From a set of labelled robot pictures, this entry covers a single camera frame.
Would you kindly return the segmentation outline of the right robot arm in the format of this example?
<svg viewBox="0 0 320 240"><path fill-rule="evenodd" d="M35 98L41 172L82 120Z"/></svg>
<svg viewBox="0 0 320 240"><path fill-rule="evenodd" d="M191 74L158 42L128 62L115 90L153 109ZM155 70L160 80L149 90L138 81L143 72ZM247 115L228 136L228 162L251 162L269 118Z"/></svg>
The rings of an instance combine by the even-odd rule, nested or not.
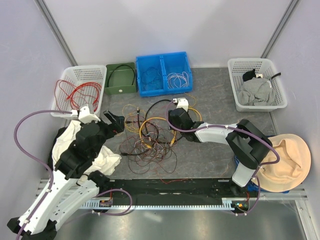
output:
<svg viewBox="0 0 320 240"><path fill-rule="evenodd" d="M248 182L273 147L268 137L247 119L229 126L209 124L194 121L185 109L176 108L167 112L167 120L170 127L189 142L219 143L231 148L238 159L229 184L229 191L235 197L247 191Z"/></svg>

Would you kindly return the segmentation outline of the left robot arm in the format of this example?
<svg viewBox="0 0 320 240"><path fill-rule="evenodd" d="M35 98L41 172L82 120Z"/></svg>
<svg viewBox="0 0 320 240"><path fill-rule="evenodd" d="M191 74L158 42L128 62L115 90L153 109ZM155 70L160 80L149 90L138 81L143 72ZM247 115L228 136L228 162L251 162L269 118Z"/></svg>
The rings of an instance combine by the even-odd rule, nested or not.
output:
<svg viewBox="0 0 320 240"><path fill-rule="evenodd" d="M54 239L62 225L84 203L95 196L104 197L110 191L109 178L95 170L72 194L64 197L93 165L105 142L124 131L124 116L107 110L104 115L110 123L105 123L91 113L87 105L65 114L75 117L80 129L53 168L43 163L49 172L49 181L40 195L23 215L7 223L18 240Z"/></svg>

